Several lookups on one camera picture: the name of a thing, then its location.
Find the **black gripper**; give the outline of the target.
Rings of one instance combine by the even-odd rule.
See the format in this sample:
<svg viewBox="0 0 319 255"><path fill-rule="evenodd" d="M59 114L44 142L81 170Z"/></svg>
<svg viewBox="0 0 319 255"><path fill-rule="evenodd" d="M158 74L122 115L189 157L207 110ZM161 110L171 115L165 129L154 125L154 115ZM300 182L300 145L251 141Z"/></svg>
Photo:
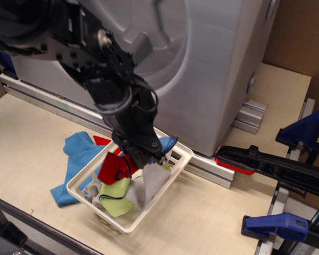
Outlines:
<svg viewBox="0 0 319 255"><path fill-rule="evenodd" d="M137 168L167 162L153 127L157 105L158 101L137 100L102 106L102 118L113 130L113 141L132 158Z"/></svg>

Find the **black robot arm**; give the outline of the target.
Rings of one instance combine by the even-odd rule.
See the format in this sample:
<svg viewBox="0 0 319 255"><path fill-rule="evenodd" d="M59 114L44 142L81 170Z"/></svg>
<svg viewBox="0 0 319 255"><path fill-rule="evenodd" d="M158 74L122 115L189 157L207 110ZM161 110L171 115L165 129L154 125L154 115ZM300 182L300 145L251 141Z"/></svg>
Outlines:
<svg viewBox="0 0 319 255"><path fill-rule="evenodd" d="M132 54L78 1L0 1L0 52L59 62L138 168L165 162L153 127L156 92L134 73Z"/></svg>

